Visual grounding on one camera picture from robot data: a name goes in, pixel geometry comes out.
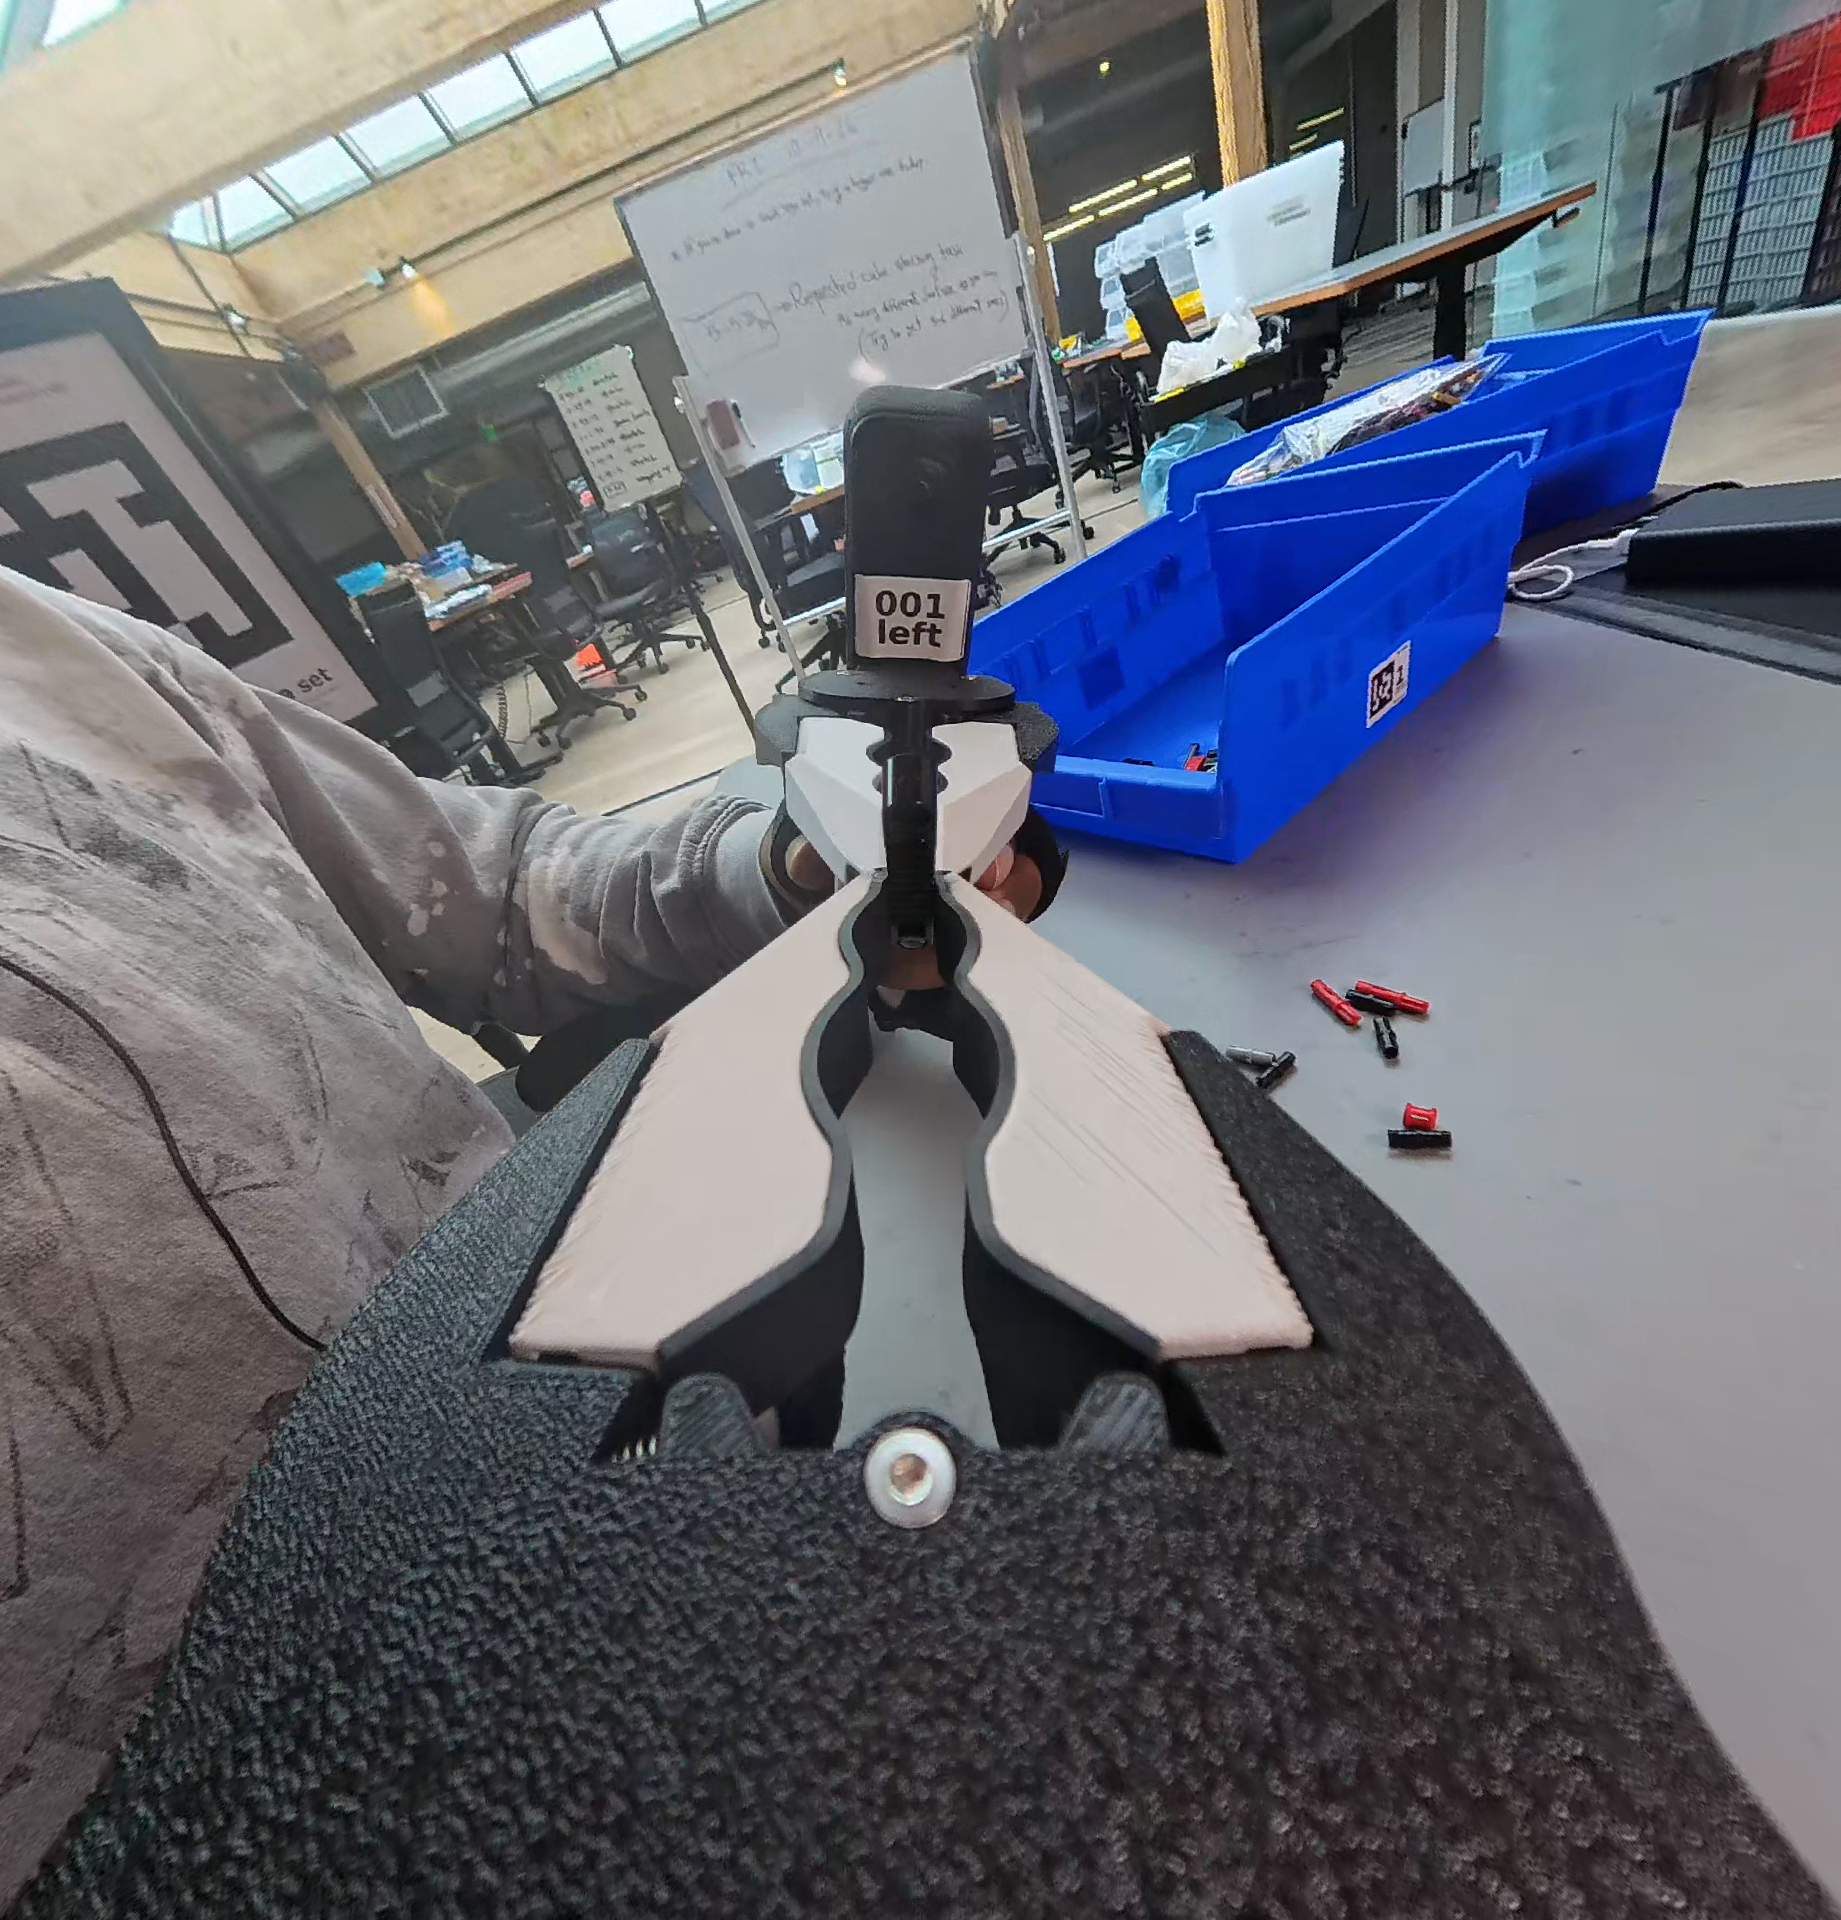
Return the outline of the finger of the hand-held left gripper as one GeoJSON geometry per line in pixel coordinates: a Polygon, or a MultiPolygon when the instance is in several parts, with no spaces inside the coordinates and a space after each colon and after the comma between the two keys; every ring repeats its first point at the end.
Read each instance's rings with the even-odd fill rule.
{"type": "Polygon", "coordinates": [[[941,749],[933,874],[979,880],[1030,814],[1031,770],[1016,733],[933,733],[941,749]]]}
{"type": "Polygon", "coordinates": [[[886,872],[884,729],[804,716],[784,762],[788,823],[839,887],[886,872]]]}

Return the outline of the grey desk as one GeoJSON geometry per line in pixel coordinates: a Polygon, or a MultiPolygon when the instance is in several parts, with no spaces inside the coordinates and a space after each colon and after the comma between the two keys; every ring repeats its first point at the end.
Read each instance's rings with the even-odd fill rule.
{"type": "Polygon", "coordinates": [[[1249,1651],[1202,1724],[1221,1779],[1162,1815],[1240,1855],[1214,1894],[1314,1913],[1616,1913],[1468,1847],[1441,1789],[1535,1779],[1481,1682],[1560,1678],[1560,1638],[1664,1642],[1684,1693],[1841,1897],[1841,687],[1535,610],[1248,868],[1248,948],[1393,967],[1451,1157],[1383,1160],[1331,1052],[1294,1084],[1326,1146],[1478,1287],[1493,1342],[1612,1505],[1639,1596],[1560,1550],[1558,1482],[1458,1359],[1405,1426],[1364,1395],[1240,1450],[1249,1651]]]}

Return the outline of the stack of clear storage boxes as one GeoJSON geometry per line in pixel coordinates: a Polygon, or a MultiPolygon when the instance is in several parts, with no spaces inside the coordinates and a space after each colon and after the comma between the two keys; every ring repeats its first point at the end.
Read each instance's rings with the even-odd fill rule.
{"type": "Polygon", "coordinates": [[[1133,203],[1095,253],[1103,333],[1138,336],[1131,281],[1158,269],[1189,329],[1305,285],[1336,264],[1347,147],[1340,140],[1219,193],[1133,203]]]}

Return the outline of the black toy brick beam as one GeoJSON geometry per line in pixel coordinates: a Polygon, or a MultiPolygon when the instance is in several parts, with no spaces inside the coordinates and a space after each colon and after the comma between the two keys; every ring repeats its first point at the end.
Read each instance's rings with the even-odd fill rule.
{"type": "Polygon", "coordinates": [[[939,801],[946,746],[935,736],[935,708],[924,700],[883,700],[875,719],[880,739],[868,749],[875,795],[880,798],[888,962],[921,958],[933,948],[936,912],[939,801]]]}

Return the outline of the black power adapter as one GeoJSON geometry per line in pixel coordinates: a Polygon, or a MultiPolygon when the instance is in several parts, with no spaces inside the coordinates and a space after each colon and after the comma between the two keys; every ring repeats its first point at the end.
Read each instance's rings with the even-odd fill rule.
{"type": "Polygon", "coordinates": [[[1841,588],[1841,476],[1689,492],[1627,549],[1631,590],[1841,588]]]}

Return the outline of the small whiteboard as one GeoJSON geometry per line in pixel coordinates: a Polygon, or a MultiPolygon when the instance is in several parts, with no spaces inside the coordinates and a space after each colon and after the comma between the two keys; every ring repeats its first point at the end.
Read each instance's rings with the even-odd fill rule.
{"type": "Polygon", "coordinates": [[[605,348],[550,372],[542,391],[572,440],[601,513],[633,513],[682,490],[682,469],[631,347],[605,348]]]}

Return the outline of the white plastic bag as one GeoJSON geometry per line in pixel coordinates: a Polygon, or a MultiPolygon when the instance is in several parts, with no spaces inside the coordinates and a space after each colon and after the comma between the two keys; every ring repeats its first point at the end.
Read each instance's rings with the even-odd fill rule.
{"type": "Polygon", "coordinates": [[[1163,348],[1154,379],[1154,398],[1168,400],[1242,371],[1265,351],[1261,319],[1248,301],[1221,312],[1214,329],[1163,348]]]}

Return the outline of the blue plastic bin with tag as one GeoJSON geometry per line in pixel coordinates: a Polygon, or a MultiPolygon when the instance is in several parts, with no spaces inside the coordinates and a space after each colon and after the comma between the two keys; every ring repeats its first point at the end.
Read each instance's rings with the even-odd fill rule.
{"type": "Polygon", "coordinates": [[[1240,865],[1499,634],[1542,435],[1199,497],[979,619],[1062,832],[1240,865]]]}

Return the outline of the person's grey printed sweatshirt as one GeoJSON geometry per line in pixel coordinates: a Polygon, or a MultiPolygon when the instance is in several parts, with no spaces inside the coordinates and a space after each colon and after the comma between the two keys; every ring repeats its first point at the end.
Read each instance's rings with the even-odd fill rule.
{"type": "Polygon", "coordinates": [[[401,984],[516,796],[0,568],[0,1914],[314,1354],[510,1140],[401,984]]]}

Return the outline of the person's left hand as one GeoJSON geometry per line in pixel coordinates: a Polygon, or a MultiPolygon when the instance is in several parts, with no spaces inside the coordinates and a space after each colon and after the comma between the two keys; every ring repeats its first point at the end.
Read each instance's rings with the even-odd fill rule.
{"type": "MultiPolygon", "coordinates": [[[[812,842],[778,808],[764,828],[760,874],[784,919],[795,923],[837,891],[837,876],[812,842]]],[[[1030,806],[1009,848],[979,876],[978,889],[1016,919],[1033,923],[1058,899],[1070,872],[1065,853],[1035,806],[1030,806]]],[[[933,948],[896,953],[875,989],[875,1018],[884,1033],[913,1028],[946,1037],[946,982],[933,948]]]]}

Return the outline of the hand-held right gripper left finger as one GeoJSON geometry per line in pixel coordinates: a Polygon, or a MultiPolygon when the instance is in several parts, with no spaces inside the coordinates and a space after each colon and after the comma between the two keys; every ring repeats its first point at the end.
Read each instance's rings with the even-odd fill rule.
{"type": "Polygon", "coordinates": [[[764,1310],[845,1216],[818,1022],[863,984],[857,876],[697,996],[644,1068],[550,1247],[509,1353],[628,1371],[774,1371],[764,1310]]]}

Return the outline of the group of small toy pins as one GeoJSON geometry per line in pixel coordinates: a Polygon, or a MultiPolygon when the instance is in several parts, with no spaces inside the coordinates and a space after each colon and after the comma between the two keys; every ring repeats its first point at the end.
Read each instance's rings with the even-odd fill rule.
{"type": "MultiPolygon", "coordinates": [[[[1379,1061],[1389,1068],[1397,1068],[1403,1062],[1399,1022],[1425,1020],[1432,1014],[1432,1003],[1427,998],[1366,977],[1347,987],[1338,987],[1326,977],[1315,977],[1309,984],[1309,995],[1328,1018],[1338,1022],[1346,1033],[1371,1034],[1379,1061]]],[[[1227,1064],[1242,1068],[1243,1077],[1261,1093],[1280,1091],[1300,1071],[1300,1055],[1292,1048],[1227,1046],[1221,1048],[1221,1055],[1227,1064]]],[[[1438,1132],[1405,1132],[1402,1112],[1399,1123],[1387,1130],[1387,1148],[1397,1157],[1447,1159],[1456,1151],[1456,1137],[1444,1124],[1438,1132]]]]}

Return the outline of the black office chair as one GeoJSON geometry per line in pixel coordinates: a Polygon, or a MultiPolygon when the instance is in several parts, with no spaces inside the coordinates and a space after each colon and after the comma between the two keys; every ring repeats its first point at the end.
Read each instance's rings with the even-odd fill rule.
{"type": "Polygon", "coordinates": [[[607,665],[626,676],[666,674],[670,650],[704,653],[703,605],[644,507],[580,516],[586,584],[607,665]]]}
{"type": "Polygon", "coordinates": [[[356,600],[393,692],[382,729],[388,749],[429,781],[459,779],[471,786],[524,789],[557,762],[524,762],[494,719],[459,685],[436,646],[425,603],[403,576],[356,600]]]}

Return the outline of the black framed marker poster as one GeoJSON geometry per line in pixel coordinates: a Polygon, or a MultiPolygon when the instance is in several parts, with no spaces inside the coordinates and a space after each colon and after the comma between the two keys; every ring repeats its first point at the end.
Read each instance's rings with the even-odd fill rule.
{"type": "Polygon", "coordinates": [[[111,281],[0,294],[0,564],[378,736],[372,638],[111,281]]]}

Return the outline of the wooden background table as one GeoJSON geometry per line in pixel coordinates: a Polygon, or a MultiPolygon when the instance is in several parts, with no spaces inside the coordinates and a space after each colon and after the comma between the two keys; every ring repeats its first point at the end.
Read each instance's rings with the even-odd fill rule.
{"type": "Polygon", "coordinates": [[[1502,207],[1413,242],[1357,257],[1312,283],[1256,301],[1253,312],[1260,320],[1289,319],[1342,306],[1364,292],[1389,292],[1418,283],[1435,294],[1433,356],[1463,360],[1468,356],[1468,270],[1497,258],[1538,229],[1571,223],[1598,193],[1598,180],[1582,180],[1525,204],[1502,207]]]}

